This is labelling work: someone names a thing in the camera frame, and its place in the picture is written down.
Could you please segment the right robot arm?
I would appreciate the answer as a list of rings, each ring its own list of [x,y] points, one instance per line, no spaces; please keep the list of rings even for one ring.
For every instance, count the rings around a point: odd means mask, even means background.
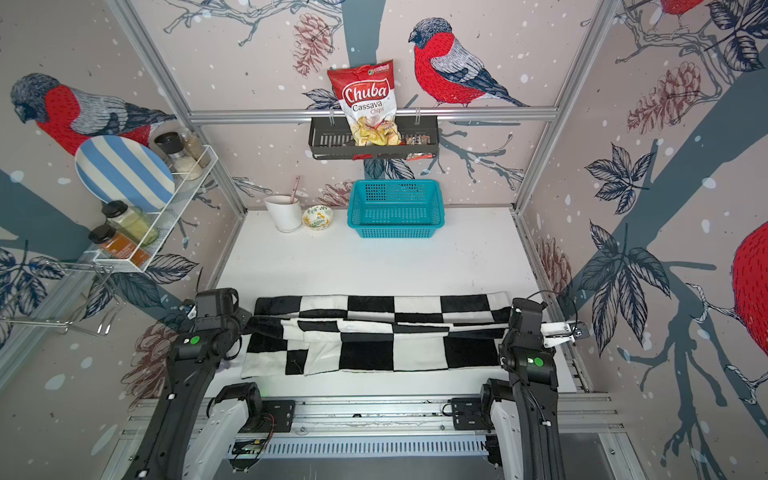
[[[505,479],[566,477],[554,350],[545,346],[541,326],[539,315],[512,316],[500,353],[509,379],[490,379],[481,390],[481,411],[495,432]]]

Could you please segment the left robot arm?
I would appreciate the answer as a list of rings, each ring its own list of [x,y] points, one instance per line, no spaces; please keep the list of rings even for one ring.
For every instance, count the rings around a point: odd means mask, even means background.
[[[207,423],[193,435],[205,393],[250,319],[242,308],[197,313],[193,330],[172,343],[165,385],[126,479],[212,479],[235,435],[262,419],[257,385],[237,383],[214,397]]]

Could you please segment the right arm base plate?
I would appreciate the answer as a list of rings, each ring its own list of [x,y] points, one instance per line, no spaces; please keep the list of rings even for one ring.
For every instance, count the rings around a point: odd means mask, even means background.
[[[448,405],[455,430],[494,431],[490,413],[484,409],[480,396],[454,397]]]

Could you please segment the black white checkered pillowcase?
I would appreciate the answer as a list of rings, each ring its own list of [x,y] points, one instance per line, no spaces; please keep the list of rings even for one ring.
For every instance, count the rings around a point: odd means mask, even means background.
[[[492,367],[511,313],[504,292],[262,297],[241,376]]]

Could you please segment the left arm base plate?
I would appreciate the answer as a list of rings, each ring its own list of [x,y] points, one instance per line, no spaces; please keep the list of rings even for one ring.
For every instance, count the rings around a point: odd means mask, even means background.
[[[289,433],[295,410],[295,400],[263,400],[260,415],[249,419],[240,433]]]

